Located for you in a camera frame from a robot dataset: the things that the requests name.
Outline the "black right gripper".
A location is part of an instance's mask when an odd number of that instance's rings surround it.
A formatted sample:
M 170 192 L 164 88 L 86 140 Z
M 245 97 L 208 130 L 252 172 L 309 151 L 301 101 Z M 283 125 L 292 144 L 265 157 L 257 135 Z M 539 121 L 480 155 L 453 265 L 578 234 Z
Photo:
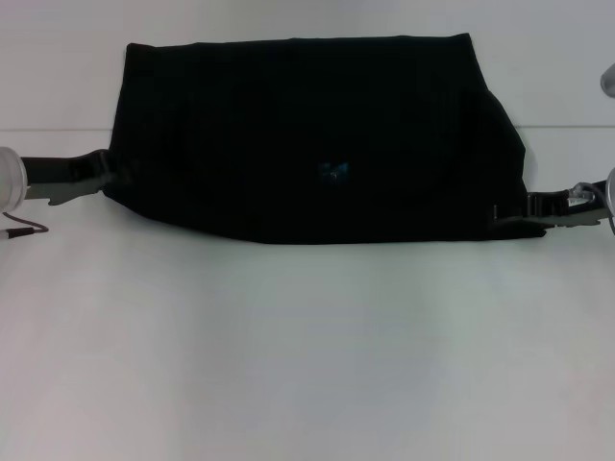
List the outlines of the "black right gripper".
M 492 206 L 492 228 L 544 230 L 597 226 L 610 219 L 610 182 L 579 182 L 556 192 L 532 192 L 526 206 Z

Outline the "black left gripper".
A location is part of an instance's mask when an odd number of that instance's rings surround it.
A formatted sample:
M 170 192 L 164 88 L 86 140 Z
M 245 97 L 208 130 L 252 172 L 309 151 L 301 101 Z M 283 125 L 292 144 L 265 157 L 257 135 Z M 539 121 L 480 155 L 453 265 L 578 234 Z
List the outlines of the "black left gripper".
M 22 158 L 28 181 L 26 200 L 46 200 L 59 206 L 93 195 L 111 182 L 108 150 L 74 158 Z

